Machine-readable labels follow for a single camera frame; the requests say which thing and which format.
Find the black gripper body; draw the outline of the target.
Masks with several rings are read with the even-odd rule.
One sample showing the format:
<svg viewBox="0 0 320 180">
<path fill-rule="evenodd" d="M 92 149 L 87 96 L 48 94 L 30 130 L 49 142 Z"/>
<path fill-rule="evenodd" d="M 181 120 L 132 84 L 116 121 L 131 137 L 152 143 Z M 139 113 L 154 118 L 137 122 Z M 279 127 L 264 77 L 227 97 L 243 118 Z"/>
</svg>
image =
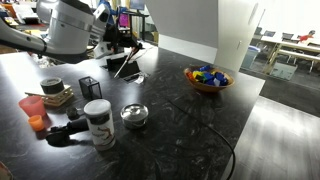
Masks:
<svg viewBox="0 0 320 180">
<path fill-rule="evenodd" d="M 131 35 L 121 33 L 116 25 L 107 24 L 103 40 L 109 42 L 108 47 L 118 53 L 121 47 L 137 47 L 137 40 Z"/>
</svg>

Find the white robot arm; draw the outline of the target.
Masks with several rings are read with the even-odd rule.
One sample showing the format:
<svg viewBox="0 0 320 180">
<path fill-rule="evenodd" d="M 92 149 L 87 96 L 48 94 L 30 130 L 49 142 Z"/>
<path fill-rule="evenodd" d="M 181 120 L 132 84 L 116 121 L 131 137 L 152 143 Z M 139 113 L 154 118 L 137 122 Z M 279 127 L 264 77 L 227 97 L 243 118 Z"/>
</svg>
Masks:
<svg viewBox="0 0 320 180">
<path fill-rule="evenodd" d="M 121 35 L 117 24 L 108 25 L 112 15 L 106 4 L 93 11 L 80 0 L 38 0 L 37 15 L 49 23 L 45 38 L 14 29 L 1 19 L 0 43 L 70 64 L 88 58 L 89 42 L 96 43 L 96 58 L 117 53 L 120 47 L 141 47 L 133 37 Z"/>
</svg>

